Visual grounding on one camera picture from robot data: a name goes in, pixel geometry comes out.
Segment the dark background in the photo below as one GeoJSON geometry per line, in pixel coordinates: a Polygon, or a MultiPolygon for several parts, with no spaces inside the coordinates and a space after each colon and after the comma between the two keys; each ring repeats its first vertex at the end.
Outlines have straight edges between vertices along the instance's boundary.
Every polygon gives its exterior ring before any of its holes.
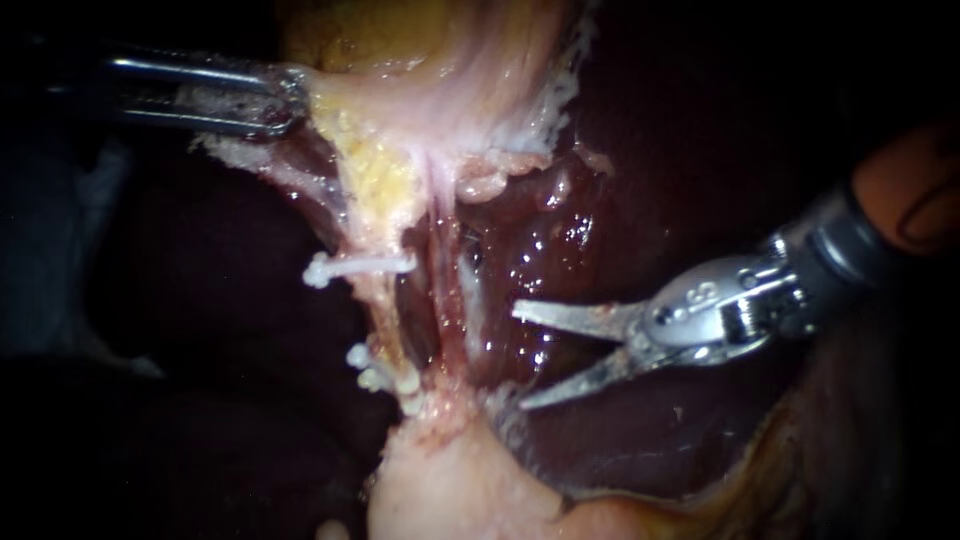
{"type": "MultiPolygon", "coordinates": [[[[644,16],[682,20],[702,29],[703,39],[718,40],[725,51],[742,56],[754,68],[756,85],[776,103],[782,124],[796,131],[797,144],[809,156],[804,172],[811,176],[839,176],[900,129],[958,110],[960,47],[946,8],[918,2],[886,8],[866,2],[766,7],[669,4],[645,8],[644,16]]],[[[20,7],[24,9],[19,16],[5,14],[0,24],[4,31],[25,27],[79,31],[138,44],[264,59],[274,56],[277,39],[270,23],[272,10],[262,3],[94,0],[20,7]]],[[[16,76],[15,71],[4,75],[16,76]]],[[[43,121],[35,110],[18,107],[11,107],[5,116],[11,119],[0,128],[5,144],[15,140],[24,125],[43,121]]],[[[75,149],[74,157],[83,161],[96,155],[107,134],[106,129],[68,126],[64,137],[75,149]]],[[[174,152],[185,142],[172,135],[154,139],[137,130],[110,134],[119,134],[135,158],[147,163],[163,159],[163,150],[157,148],[167,145],[174,152]]],[[[4,175],[3,181],[22,179],[4,175]]],[[[932,275],[908,284],[900,299],[906,351],[899,366],[905,411],[900,509],[904,538],[950,530],[958,502],[954,488],[960,423],[951,368],[960,353],[948,348],[947,337],[956,332],[958,322],[953,312],[960,300],[956,269],[955,260],[946,261],[932,275]]],[[[130,354],[140,352],[135,340],[130,348],[130,354]]],[[[63,366],[52,359],[42,363],[11,359],[0,366],[6,456],[0,474],[9,490],[4,513],[13,517],[8,526],[20,523],[46,531],[18,535],[26,537],[52,536],[54,530],[97,534],[103,516],[114,515],[116,523],[107,528],[115,529],[118,537],[132,537],[130,530],[155,524],[157,517],[149,509],[137,510],[150,503],[117,505],[122,495],[98,492],[99,471],[89,466],[87,459],[93,454],[88,452],[95,453],[91,448],[96,443],[91,441],[98,439],[97,433],[129,428],[118,411],[133,415],[139,404],[160,390],[153,383],[134,383],[106,371],[63,366]],[[48,362],[55,369],[37,367],[48,362]],[[77,399],[89,385],[107,390],[96,399],[77,399]],[[23,471],[29,476],[14,474],[23,471]]]]}

